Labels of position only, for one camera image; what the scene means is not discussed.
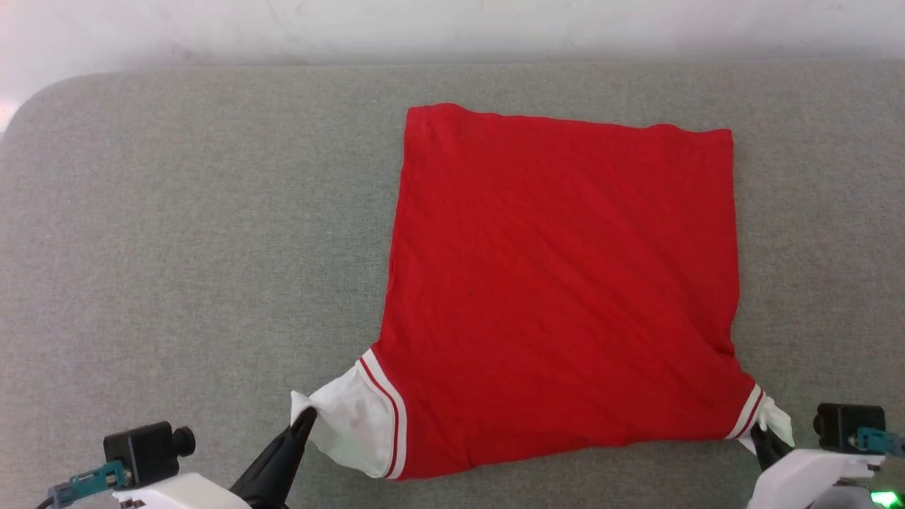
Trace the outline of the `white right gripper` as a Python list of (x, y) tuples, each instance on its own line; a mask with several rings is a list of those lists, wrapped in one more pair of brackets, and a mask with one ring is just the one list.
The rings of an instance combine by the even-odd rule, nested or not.
[(750, 438), (763, 473), (757, 477), (747, 508), (876, 507), (868, 489), (837, 483), (873, 478), (885, 461), (882, 455), (794, 450), (772, 428), (760, 424), (752, 426)]

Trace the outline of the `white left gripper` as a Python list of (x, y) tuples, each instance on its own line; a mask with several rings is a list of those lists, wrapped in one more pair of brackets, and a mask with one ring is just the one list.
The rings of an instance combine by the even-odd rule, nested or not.
[(228, 489), (201, 474), (178, 474), (148, 486), (114, 491), (122, 508), (286, 508), (317, 410), (308, 408), (276, 435)]

